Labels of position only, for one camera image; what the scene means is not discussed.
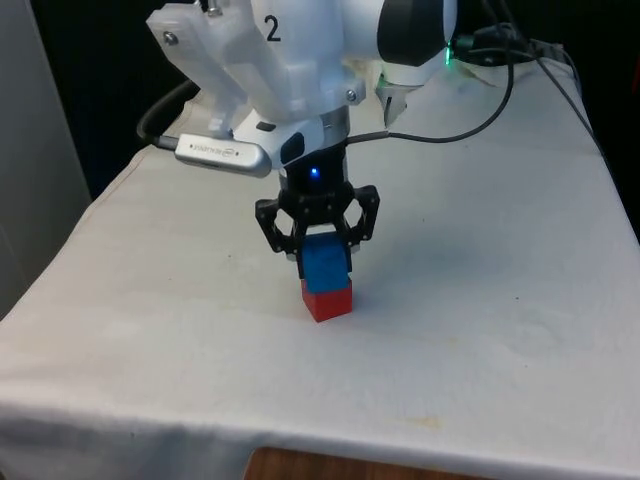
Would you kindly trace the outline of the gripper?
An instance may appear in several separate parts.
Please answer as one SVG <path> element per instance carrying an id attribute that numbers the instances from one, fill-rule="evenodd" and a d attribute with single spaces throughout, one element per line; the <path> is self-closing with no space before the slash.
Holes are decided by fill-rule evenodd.
<path id="1" fill-rule="evenodd" d="M 355 188 L 347 173 L 345 141 L 306 154 L 289 162 L 280 172 L 280 191 L 276 199 L 255 202 L 255 218 L 274 253 L 292 256 L 298 277 L 305 278 L 302 250 L 308 226 L 332 224 L 346 255 L 347 271 L 352 272 L 352 248 L 369 241 L 374 232 L 380 197 L 373 185 Z M 346 210 L 356 202 L 361 210 L 354 226 Z M 276 225 L 278 212 L 293 221 L 285 235 Z"/>

